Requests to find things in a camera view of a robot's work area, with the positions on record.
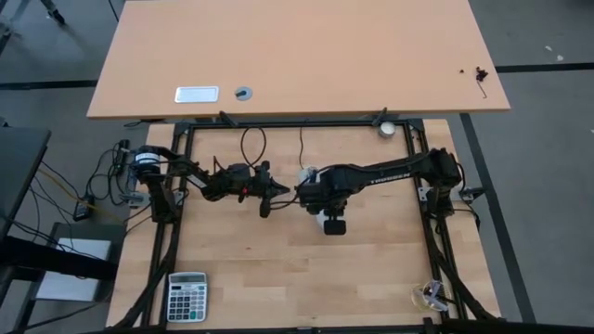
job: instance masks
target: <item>black floor stripe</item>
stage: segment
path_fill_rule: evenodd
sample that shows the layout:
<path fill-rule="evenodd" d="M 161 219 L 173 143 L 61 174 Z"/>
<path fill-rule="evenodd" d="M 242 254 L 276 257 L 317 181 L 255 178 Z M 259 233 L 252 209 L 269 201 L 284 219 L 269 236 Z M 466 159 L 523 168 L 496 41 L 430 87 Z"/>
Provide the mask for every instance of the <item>black floor stripe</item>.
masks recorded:
<path fill-rule="evenodd" d="M 55 88 L 86 88 L 97 86 L 97 80 L 72 80 L 37 83 L 0 83 L 0 90 L 32 90 Z"/>
<path fill-rule="evenodd" d="M 495 66 L 497 73 L 534 73 L 543 71 L 587 71 L 594 70 L 594 63 L 541 64 Z"/>
<path fill-rule="evenodd" d="M 520 266 L 518 265 L 518 259 L 516 258 L 516 254 L 513 251 L 513 245 L 511 245 L 510 233 L 508 232 L 508 228 L 505 225 L 503 212 L 501 211 L 501 206 L 499 205 L 499 198 L 497 197 L 495 187 L 493 186 L 491 174 L 486 167 L 486 161 L 484 160 L 483 151 L 481 150 L 478 136 L 476 135 L 474 125 L 472 124 L 471 115 L 462 113 L 460 114 L 460 119 L 462 120 L 462 126 L 464 126 L 464 132 L 466 133 L 466 138 L 468 139 L 468 143 L 471 147 L 472 158 L 474 159 L 476 170 L 479 174 L 479 178 L 481 179 L 481 184 L 485 189 L 484 195 L 486 196 L 487 203 L 489 204 L 489 212 L 491 213 L 491 218 L 493 219 L 493 225 L 497 234 L 497 241 L 499 242 L 499 247 L 501 248 L 501 253 L 503 254 L 503 261 L 505 262 L 506 268 L 508 269 L 511 288 L 513 289 L 513 294 L 516 298 L 516 302 L 518 303 L 522 320 L 525 323 L 535 323 L 535 312 L 532 309 L 532 304 L 530 303 L 530 298 L 528 297 L 528 291 L 526 290 L 526 285 L 524 284 L 522 278 L 522 272 L 520 271 Z"/>

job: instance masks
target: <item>wooden table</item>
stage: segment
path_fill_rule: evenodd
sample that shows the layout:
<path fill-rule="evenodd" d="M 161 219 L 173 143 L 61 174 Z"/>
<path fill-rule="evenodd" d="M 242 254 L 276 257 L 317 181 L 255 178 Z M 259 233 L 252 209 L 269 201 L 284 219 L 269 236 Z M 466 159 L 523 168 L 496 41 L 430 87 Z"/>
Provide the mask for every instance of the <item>wooden table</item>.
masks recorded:
<path fill-rule="evenodd" d="M 489 75 L 475 80 L 476 67 Z M 217 86 L 216 103 L 174 102 Z M 253 96 L 239 101 L 236 89 Z M 508 110 L 468 0 L 128 1 L 90 118 Z"/>
<path fill-rule="evenodd" d="M 429 147 L 455 152 L 446 121 L 424 121 Z M 150 126 L 147 143 L 169 147 L 174 126 Z M 265 160 L 284 185 L 296 185 L 300 169 L 298 128 L 265 129 Z M 402 132 L 379 138 L 371 127 L 303 129 L 303 164 L 360 165 L 407 156 Z M 243 161 L 242 130 L 199 130 L 192 160 L 204 168 L 213 155 L 224 166 Z M 261 149 L 258 132 L 246 135 L 246 154 Z M 419 204 L 412 180 L 370 186 L 349 198 L 347 234 L 325 236 L 315 217 L 298 206 L 258 216 L 258 199 L 234 197 L 208 202 L 190 189 L 185 204 L 176 271 L 204 271 L 210 278 L 209 313 L 187 328 L 284 328 L 420 324 L 411 289 L 431 279 Z M 149 213 L 133 219 L 134 225 Z M 498 315 L 497 301 L 475 222 L 468 212 L 447 218 L 460 278 L 486 310 Z M 156 224 L 148 221 L 126 238 L 110 306 L 108 325 L 120 320 L 149 272 Z M 161 304 L 156 292 L 153 320 Z"/>

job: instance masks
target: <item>wooden desk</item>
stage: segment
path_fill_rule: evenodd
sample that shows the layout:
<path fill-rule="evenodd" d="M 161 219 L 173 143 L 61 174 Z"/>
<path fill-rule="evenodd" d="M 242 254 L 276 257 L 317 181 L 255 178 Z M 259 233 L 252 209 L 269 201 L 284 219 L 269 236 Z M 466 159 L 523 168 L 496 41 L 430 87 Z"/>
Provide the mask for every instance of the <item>wooden desk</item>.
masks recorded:
<path fill-rule="evenodd" d="M 446 121 L 425 121 L 425 128 L 430 147 L 455 151 Z M 173 129 L 169 124 L 152 125 L 147 142 L 169 147 Z M 265 131 L 264 159 L 271 161 L 271 173 L 282 184 L 296 185 L 299 129 Z M 213 155 L 224 166 L 243 161 L 241 132 L 197 131 L 192 160 L 204 168 Z M 384 140 L 370 127 L 304 128 L 303 141 L 305 165 L 369 164 L 407 156 L 402 133 Z M 246 135 L 248 157 L 255 157 L 261 145 L 258 132 Z M 258 199 L 208 202 L 191 188 L 175 268 L 208 273 L 209 313 L 204 323 L 168 328 L 412 325 L 424 316 L 439 321 L 437 313 L 420 311 L 410 299 L 415 285 L 431 279 L 415 191 L 411 180 L 366 188 L 349 199 L 347 235 L 328 237 L 314 216 L 298 206 L 261 219 Z M 471 214 L 457 212 L 447 224 L 461 279 L 486 310 L 498 315 Z M 108 325 L 123 317 L 143 289 L 155 231 L 156 225 L 146 222 L 126 238 Z M 160 309 L 161 290 L 156 296 L 153 319 Z"/>
<path fill-rule="evenodd" d="M 475 81 L 475 68 L 490 74 Z M 177 104 L 180 86 L 216 103 Z M 253 97 L 238 101 L 249 86 Z M 128 1 L 91 118 L 508 110 L 468 0 Z"/>

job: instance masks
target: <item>calculator display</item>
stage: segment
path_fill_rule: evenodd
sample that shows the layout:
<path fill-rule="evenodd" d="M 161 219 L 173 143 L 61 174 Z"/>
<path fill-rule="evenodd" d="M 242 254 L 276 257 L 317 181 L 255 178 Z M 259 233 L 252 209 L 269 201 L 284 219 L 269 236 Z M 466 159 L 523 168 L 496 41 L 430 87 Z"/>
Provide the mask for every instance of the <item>calculator display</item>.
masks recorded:
<path fill-rule="evenodd" d="M 203 275 L 195 276 L 171 276 L 172 283 L 204 283 Z"/>

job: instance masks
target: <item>white label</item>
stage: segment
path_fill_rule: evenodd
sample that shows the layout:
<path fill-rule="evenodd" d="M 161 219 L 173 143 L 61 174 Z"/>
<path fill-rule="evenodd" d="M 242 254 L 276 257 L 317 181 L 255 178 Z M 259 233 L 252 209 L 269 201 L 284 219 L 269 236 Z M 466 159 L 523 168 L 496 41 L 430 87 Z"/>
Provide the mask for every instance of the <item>white label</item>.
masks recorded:
<path fill-rule="evenodd" d="M 136 154 L 135 160 L 138 163 L 159 162 L 159 156 L 154 153 L 140 153 L 140 154 Z"/>
<path fill-rule="evenodd" d="M 378 183 L 383 183 L 383 182 L 388 182 L 388 181 L 394 181 L 394 180 L 400 180 L 403 178 L 407 178 L 410 176 L 410 173 L 403 173 L 400 175 L 394 175 L 394 176 L 388 176 L 388 177 L 383 177 L 383 178 L 379 178 L 376 180 L 372 180 L 370 183 L 372 185 L 377 185 Z"/>
<path fill-rule="evenodd" d="M 206 184 L 204 182 L 202 182 L 198 177 L 194 176 L 194 175 L 190 175 L 187 177 L 187 180 L 189 182 L 191 182 L 192 184 L 194 184 L 194 186 L 197 186 L 198 188 L 204 188 L 206 187 Z"/>
<path fill-rule="evenodd" d="M 219 99 L 218 86 L 177 87 L 176 103 L 212 103 Z"/>

